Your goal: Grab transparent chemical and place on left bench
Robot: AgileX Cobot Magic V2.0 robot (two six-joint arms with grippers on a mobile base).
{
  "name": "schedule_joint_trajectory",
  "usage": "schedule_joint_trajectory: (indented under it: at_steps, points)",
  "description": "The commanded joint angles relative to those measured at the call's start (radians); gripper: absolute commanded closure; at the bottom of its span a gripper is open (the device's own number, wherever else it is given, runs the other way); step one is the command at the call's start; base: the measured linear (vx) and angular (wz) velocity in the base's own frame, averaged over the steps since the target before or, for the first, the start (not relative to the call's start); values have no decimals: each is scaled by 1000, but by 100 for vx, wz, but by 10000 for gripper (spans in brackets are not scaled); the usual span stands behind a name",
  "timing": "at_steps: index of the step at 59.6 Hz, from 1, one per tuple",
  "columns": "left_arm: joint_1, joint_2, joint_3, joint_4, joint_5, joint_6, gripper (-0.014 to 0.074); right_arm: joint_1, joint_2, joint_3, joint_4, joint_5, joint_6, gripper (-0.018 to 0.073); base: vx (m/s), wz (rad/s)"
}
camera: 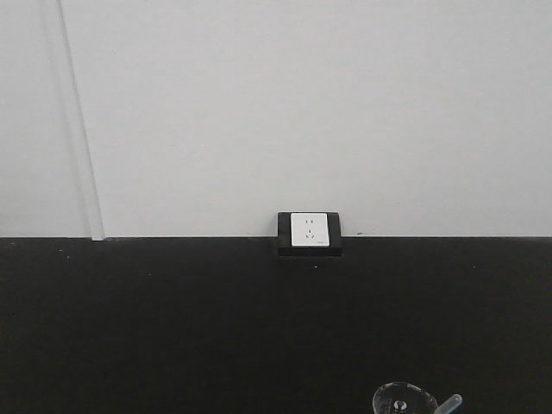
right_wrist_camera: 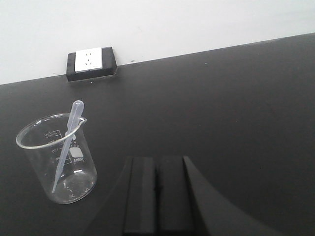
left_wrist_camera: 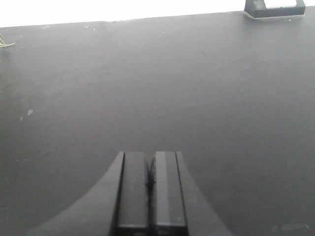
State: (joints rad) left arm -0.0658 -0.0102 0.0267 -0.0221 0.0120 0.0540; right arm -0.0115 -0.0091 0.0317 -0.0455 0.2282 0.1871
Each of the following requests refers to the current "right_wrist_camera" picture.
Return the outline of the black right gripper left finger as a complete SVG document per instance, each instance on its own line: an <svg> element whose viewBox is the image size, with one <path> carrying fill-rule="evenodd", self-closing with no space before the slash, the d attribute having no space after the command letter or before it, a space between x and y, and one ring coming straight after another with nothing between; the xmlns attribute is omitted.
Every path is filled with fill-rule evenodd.
<svg viewBox="0 0 315 236"><path fill-rule="evenodd" d="M156 234L155 164L151 157L135 157L123 183L102 209L99 236Z"/></svg>

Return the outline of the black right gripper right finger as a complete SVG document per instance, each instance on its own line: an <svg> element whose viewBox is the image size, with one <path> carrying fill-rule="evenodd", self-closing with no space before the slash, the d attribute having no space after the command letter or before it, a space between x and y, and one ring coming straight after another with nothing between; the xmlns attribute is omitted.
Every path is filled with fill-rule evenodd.
<svg viewBox="0 0 315 236"><path fill-rule="evenodd" d="M159 161L161 236L280 236L217 191L187 156Z"/></svg>

